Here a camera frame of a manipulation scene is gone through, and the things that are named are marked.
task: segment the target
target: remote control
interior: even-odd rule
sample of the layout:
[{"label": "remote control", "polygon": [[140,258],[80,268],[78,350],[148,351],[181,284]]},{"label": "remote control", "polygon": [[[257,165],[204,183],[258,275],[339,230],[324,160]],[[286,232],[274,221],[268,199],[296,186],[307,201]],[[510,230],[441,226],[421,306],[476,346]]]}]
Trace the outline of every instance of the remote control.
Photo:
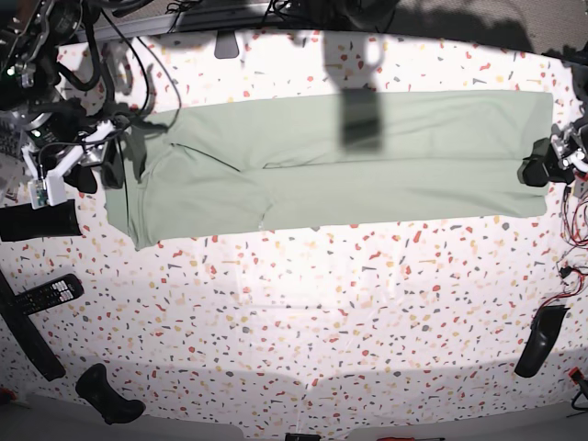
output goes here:
[{"label": "remote control", "polygon": [[47,379],[53,381],[65,377],[65,369],[39,331],[17,306],[14,291],[0,271],[0,315],[6,326],[17,339],[25,355],[35,368]]},{"label": "remote control", "polygon": [[73,274],[68,274],[40,287],[25,291],[17,295],[15,299],[22,313],[30,315],[63,305],[77,299],[82,294],[84,294],[84,289],[80,281]]}]

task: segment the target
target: black rubber foot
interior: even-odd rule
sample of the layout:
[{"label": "black rubber foot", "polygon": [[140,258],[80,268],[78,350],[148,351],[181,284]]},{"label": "black rubber foot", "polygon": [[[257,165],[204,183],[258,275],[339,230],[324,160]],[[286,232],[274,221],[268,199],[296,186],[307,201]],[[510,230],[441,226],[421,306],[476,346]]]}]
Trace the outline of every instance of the black rubber foot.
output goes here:
[{"label": "black rubber foot", "polygon": [[139,418],[145,404],[125,400],[110,387],[107,369],[102,363],[93,365],[77,380],[75,391],[100,412],[106,424],[125,424]]}]

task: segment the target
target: light green trousers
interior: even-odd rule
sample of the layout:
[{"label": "light green trousers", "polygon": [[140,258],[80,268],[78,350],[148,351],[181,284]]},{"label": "light green trousers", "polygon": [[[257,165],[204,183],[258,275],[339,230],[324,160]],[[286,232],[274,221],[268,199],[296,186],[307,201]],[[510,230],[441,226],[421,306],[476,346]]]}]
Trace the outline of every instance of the light green trousers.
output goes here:
[{"label": "light green trousers", "polygon": [[[162,239],[321,225],[545,212],[517,177],[550,134],[552,96],[353,91],[182,109],[133,129],[108,220]],[[174,112],[150,122],[168,123]]]}]

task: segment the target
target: metal frame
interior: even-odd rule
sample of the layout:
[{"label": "metal frame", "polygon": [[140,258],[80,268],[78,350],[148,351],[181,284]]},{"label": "metal frame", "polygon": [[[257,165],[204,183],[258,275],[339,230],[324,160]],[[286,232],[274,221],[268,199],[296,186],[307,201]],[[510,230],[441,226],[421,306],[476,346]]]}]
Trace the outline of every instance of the metal frame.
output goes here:
[{"label": "metal frame", "polygon": [[[188,11],[179,18],[177,31],[218,30],[226,28],[250,28],[258,25],[269,2],[246,6],[222,6]],[[158,17],[140,18],[125,23],[118,23],[120,31],[129,38],[160,35],[168,32],[173,26],[175,14],[165,14]],[[266,23],[281,22],[279,17],[269,15]],[[119,35],[110,26],[94,29],[96,40],[115,40]],[[84,32],[78,31],[80,41],[86,41]]]}]

